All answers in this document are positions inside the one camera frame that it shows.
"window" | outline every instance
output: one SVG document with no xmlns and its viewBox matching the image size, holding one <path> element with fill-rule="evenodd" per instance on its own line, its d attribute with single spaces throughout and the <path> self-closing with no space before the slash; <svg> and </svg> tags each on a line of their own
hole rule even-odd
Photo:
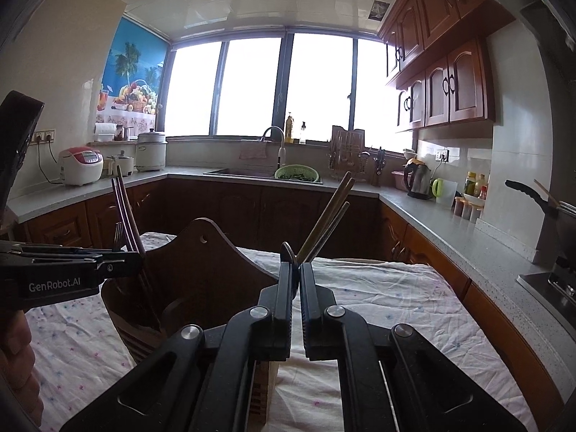
<svg viewBox="0 0 576 432">
<path fill-rule="evenodd" d="M 286 110 L 298 138 L 329 141 L 332 125 L 348 128 L 352 79 L 352 39 L 324 34 L 295 34 Z"/>
<path fill-rule="evenodd" d="M 399 93 L 382 84 L 382 42 L 282 34 L 178 49 L 159 126 L 164 114 L 168 136 L 260 136 L 290 112 L 295 138 L 306 122 L 307 140 L 329 141 L 340 125 L 363 129 L 366 147 L 412 146 L 412 132 L 395 131 Z"/>
<path fill-rule="evenodd" d="M 228 46 L 217 135 L 259 136 L 271 124 L 281 39 L 233 40 Z"/>
<path fill-rule="evenodd" d="M 176 52 L 166 100 L 167 136 L 208 135 L 221 45 L 211 42 Z"/>
<path fill-rule="evenodd" d="M 386 46 L 380 42 L 358 40 L 356 108 L 354 128 L 365 131 L 364 145 L 401 152 L 412 147 L 412 132 L 395 132 L 398 91 L 382 85 L 386 70 Z"/>
</svg>

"kitchen counter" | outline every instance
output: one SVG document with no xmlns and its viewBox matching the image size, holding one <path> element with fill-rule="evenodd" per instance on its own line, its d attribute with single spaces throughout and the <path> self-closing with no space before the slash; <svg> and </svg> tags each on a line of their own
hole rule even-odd
<svg viewBox="0 0 576 432">
<path fill-rule="evenodd" d="M 126 187 L 166 177 L 226 183 L 257 184 L 332 192 L 338 181 L 323 177 L 322 184 L 295 183 L 252 177 L 204 175 L 214 167 L 169 166 L 158 172 L 134 173 L 125 177 Z M 50 211 L 111 192 L 109 179 L 80 187 L 52 185 L 50 188 L 10 200 L 8 207 L 21 223 Z M 554 317 L 516 282 L 519 274 L 540 273 L 502 243 L 453 216 L 433 200 L 408 197 L 394 188 L 355 184 L 351 194 L 378 197 L 430 240 L 468 275 L 508 317 L 550 373 L 564 401 L 576 387 L 576 343 Z"/>
</svg>

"poster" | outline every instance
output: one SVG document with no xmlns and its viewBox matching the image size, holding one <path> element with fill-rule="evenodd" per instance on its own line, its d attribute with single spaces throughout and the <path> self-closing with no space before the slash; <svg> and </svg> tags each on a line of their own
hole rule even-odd
<svg viewBox="0 0 576 432">
<path fill-rule="evenodd" d="M 132 136 L 154 128 L 168 43 L 122 18 L 102 77 L 97 123 L 131 126 Z"/>
</svg>

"wok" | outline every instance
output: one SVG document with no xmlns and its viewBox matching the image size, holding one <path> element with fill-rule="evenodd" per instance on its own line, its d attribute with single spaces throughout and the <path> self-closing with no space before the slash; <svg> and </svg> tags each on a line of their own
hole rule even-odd
<svg viewBox="0 0 576 432">
<path fill-rule="evenodd" d="M 506 180 L 506 186 L 527 194 L 542 211 L 556 220 L 556 230 L 560 247 L 571 268 L 576 268 L 576 208 L 569 203 L 560 202 L 559 207 L 552 206 L 544 200 L 534 188 L 520 182 Z"/>
</svg>

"bright window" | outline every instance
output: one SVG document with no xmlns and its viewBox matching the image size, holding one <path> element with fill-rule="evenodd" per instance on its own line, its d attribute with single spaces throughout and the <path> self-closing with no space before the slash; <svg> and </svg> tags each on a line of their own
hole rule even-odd
<svg viewBox="0 0 576 432">
<path fill-rule="evenodd" d="M 401 153 L 412 147 L 412 132 L 395 132 L 398 91 L 382 84 L 385 70 L 386 46 L 359 39 L 354 128 L 365 131 L 365 146 Z"/>
<path fill-rule="evenodd" d="M 352 85 L 352 39 L 295 34 L 286 112 L 294 118 L 293 137 L 329 141 L 332 125 L 348 128 Z"/>
<path fill-rule="evenodd" d="M 167 136 L 208 135 L 221 42 L 176 52 L 166 101 Z"/>
<path fill-rule="evenodd" d="M 217 135 L 259 136 L 271 125 L 280 41 L 275 38 L 230 42 Z"/>
</svg>

